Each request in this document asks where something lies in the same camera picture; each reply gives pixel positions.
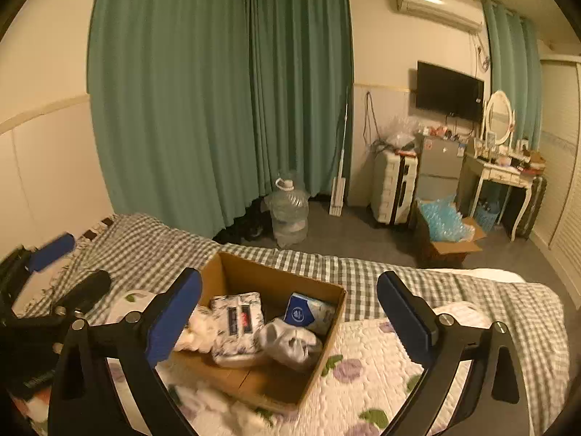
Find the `grey white cloth bundle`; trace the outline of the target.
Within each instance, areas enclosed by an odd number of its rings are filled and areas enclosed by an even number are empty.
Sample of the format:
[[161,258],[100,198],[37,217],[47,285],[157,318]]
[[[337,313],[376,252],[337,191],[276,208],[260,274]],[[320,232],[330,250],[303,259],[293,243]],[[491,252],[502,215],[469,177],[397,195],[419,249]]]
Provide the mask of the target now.
[[258,332],[257,340],[268,357],[302,373],[317,364],[323,348],[315,333],[291,326],[281,318],[267,323]]

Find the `oval vanity mirror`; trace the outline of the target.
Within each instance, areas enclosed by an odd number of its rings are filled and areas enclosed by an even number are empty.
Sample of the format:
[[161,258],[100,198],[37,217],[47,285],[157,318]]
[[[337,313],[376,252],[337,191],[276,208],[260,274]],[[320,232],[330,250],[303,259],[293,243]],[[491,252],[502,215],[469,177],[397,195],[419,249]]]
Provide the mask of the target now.
[[501,146],[512,139],[515,111],[503,90],[496,90],[484,107],[484,141],[488,146]]

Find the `white hard suitcase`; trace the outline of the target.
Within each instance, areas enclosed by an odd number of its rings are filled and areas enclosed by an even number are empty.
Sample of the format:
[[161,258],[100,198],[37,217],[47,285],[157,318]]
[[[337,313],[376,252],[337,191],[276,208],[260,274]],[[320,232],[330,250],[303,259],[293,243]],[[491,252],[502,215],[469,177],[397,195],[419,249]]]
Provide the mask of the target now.
[[370,206],[376,222],[404,225],[414,201],[418,159],[389,151],[377,154]]

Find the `brown cardboard box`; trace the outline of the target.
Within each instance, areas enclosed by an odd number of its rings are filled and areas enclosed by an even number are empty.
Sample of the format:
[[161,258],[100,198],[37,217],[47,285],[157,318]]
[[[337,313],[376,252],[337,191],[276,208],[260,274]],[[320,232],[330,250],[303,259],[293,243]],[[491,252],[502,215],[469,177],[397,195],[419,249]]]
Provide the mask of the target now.
[[177,351],[186,378],[206,380],[246,404],[298,411],[329,355],[346,289],[219,252],[201,271],[200,304],[218,334],[210,354]]

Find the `white cotton ball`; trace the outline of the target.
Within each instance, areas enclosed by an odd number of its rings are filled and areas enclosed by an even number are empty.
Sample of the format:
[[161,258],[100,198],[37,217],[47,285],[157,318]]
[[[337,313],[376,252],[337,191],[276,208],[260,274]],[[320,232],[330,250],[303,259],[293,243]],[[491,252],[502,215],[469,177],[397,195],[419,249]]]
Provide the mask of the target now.
[[174,351],[209,353],[218,336],[218,325],[212,311],[197,305],[182,330]]

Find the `large green curtain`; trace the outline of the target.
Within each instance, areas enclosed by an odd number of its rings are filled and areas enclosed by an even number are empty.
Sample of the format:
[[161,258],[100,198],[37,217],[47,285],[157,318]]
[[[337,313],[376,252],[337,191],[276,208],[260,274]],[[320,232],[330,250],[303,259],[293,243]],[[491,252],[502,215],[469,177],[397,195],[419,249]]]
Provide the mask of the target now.
[[329,193],[354,82],[349,0],[96,0],[88,89],[118,214],[214,236],[296,174]]

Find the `floral white quilt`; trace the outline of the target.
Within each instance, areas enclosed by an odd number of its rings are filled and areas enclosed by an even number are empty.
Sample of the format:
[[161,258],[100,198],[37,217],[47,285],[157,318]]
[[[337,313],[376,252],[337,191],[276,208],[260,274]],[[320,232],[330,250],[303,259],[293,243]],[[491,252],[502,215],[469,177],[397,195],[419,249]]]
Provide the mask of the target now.
[[[469,302],[434,310],[448,313],[461,325],[488,328],[491,319]],[[129,392],[120,363],[108,359],[113,382],[134,429],[150,435]],[[442,431],[451,419],[470,367],[462,362],[451,390],[429,435]],[[188,379],[169,360],[158,365],[169,394],[199,435],[380,435],[422,375],[385,318],[347,322],[338,336],[321,376],[298,412],[281,415],[251,408],[227,397],[205,381]],[[32,435],[48,435],[50,390],[30,400],[15,399],[32,425]]]

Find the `grey mini fridge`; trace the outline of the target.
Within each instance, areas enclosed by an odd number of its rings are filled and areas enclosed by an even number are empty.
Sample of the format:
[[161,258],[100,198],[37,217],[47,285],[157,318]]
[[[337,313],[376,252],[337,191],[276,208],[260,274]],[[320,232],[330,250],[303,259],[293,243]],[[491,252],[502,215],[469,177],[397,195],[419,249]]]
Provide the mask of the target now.
[[419,164],[415,198],[435,201],[455,198],[464,160],[464,148],[456,141],[419,135]]

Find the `blue plastic basket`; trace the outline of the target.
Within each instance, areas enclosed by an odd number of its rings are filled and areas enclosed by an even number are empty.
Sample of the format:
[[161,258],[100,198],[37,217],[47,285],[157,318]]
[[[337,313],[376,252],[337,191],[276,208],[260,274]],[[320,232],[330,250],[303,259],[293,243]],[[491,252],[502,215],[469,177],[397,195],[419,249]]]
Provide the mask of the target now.
[[479,201],[475,211],[475,220],[485,233],[489,233],[496,224],[499,212],[500,207],[498,200]]

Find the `clear plastic bag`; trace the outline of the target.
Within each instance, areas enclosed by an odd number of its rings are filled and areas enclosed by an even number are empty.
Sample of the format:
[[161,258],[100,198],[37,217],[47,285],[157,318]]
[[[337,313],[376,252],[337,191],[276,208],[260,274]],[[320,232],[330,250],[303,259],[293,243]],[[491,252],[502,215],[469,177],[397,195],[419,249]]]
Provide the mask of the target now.
[[386,128],[385,141],[395,149],[402,149],[415,143],[419,132],[419,120],[415,117],[395,116]]

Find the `white air conditioner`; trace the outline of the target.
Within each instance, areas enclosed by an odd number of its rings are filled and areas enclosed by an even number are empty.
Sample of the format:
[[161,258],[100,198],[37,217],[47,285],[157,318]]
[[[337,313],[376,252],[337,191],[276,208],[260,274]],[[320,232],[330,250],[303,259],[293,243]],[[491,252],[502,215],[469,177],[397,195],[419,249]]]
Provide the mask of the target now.
[[484,28],[484,14],[464,0],[396,0],[397,9],[405,13],[476,35]]

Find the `black wall television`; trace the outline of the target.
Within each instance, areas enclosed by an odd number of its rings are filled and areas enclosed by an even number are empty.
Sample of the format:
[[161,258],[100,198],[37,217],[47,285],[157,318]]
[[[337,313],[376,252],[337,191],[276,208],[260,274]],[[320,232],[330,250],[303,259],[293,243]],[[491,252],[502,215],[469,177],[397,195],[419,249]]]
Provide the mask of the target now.
[[484,82],[451,69],[419,61],[415,106],[449,117],[480,122],[484,114]]

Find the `green window curtain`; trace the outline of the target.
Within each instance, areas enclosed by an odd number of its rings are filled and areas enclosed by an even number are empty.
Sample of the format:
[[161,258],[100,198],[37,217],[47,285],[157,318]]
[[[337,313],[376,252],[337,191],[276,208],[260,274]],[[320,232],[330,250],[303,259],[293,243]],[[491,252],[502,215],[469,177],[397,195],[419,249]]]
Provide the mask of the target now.
[[542,67],[537,30],[528,18],[494,0],[483,1],[491,50],[491,87],[508,97],[515,118],[515,138],[537,149],[542,130]]

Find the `white flat mop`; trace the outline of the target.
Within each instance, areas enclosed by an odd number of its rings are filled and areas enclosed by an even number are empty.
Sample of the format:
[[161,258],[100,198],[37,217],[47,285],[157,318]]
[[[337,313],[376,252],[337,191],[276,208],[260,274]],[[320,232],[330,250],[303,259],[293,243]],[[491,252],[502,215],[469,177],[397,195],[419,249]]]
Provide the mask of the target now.
[[343,120],[343,132],[341,136],[340,157],[338,162],[337,175],[333,179],[332,197],[329,207],[329,215],[331,215],[332,217],[339,217],[340,215],[342,215],[343,211],[346,188],[346,178],[344,177],[344,165],[346,154],[347,130],[349,124],[349,112],[350,112],[350,85],[347,85],[346,103]]

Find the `cardboard box of bottles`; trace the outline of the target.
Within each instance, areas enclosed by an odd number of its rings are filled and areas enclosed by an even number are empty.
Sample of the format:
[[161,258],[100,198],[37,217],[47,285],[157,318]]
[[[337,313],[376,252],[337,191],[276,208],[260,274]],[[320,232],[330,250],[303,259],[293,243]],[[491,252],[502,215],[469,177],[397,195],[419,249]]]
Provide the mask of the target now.
[[480,253],[485,233],[473,218],[463,217],[455,197],[416,200],[415,257],[424,266],[461,265],[469,255]]

